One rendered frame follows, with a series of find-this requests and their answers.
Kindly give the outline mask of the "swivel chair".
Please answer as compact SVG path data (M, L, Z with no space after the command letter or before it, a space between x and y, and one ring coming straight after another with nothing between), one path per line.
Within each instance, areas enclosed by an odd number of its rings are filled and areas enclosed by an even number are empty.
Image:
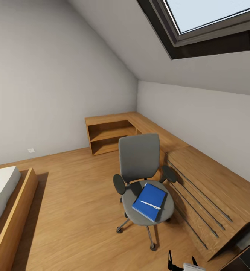
M170 221L175 209L174 201L170 192L162 183L166 179L175 183L177 181L176 175L169 166L163 165L164 175L160 181L149 180L156 174L160 162L160 139L156 133L121 137L119 139L119 161L121 175L115 174L113 183L117 192L121 194L120 202L123 203L125 217L128 219L120 227L117 227L117 233L121 233L121 228L129 220L136 225L146 226L151 242L150 249L154 251L155 244L153 244L148 226ZM130 184L131 181L138 179L144 180ZM125 183L127 183L127 186L125 186ZM166 193L154 222L132 208L146 183Z

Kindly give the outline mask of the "folder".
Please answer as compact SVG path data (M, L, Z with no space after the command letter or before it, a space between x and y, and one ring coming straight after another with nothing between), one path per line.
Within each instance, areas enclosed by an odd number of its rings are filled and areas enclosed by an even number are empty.
M160 189L146 183L136 198L135 202L133 203L132 208L142 214L144 217L154 222L159 209L154 208L153 206L160 208L165 194L166 193ZM153 206L147 205L143 202L152 204Z

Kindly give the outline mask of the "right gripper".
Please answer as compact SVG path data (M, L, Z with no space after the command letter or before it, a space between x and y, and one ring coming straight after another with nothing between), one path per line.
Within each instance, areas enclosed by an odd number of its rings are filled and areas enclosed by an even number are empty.
M194 257L192 257L192 258L193 258L194 265L198 266L195 258ZM169 265L168 265L168 269L171 270L171 271L183 271L184 270L183 268L177 267L176 265L172 264L172 256L171 256L171 251L170 250L169 250Z

